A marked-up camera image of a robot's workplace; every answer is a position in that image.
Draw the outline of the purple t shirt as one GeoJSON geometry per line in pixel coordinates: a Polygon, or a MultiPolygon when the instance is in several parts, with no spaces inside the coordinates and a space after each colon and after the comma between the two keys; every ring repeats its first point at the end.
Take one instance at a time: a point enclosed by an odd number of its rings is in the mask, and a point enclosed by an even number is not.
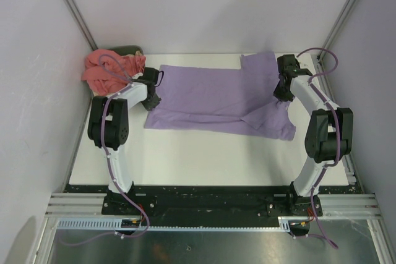
{"type": "Polygon", "coordinates": [[[145,128],[207,130],[292,141],[296,127],[287,102],[273,92],[278,66],[273,52],[242,55],[239,69],[162,65],[161,101],[145,128]]]}

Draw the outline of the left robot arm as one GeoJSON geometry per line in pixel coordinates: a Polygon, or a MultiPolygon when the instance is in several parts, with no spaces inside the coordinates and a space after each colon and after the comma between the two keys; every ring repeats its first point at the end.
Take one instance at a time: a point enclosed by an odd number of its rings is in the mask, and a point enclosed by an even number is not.
{"type": "Polygon", "coordinates": [[[156,93],[164,78],[164,72],[151,67],[143,75],[110,96],[94,96],[88,119],[88,138],[103,150],[108,163],[109,190],[122,193],[115,200],[115,207],[123,214],[132,213],[137,200],[128,192],[133,180],[127,168],[125,144],[129,136],[129,110],[141,104],[147,111],[155,109],[161,98],[156,93]]]}

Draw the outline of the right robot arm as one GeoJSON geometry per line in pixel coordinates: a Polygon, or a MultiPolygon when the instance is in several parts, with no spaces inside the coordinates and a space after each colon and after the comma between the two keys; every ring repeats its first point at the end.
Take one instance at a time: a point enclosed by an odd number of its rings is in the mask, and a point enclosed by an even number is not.
{"type": "Polygon", "coordinates": [[[273,95],[282,102],[295,98],[310,115],[304,139],[306,162],[298,177],[290,184],[291,196],[285,200],[286,210],[300,215],[319,191],[327,169],[335,167],[351,152],[353,112],[341,108],[313,82],[313,74],[301,68],[293,54],[277,58],[279,82],[273,95]]]}

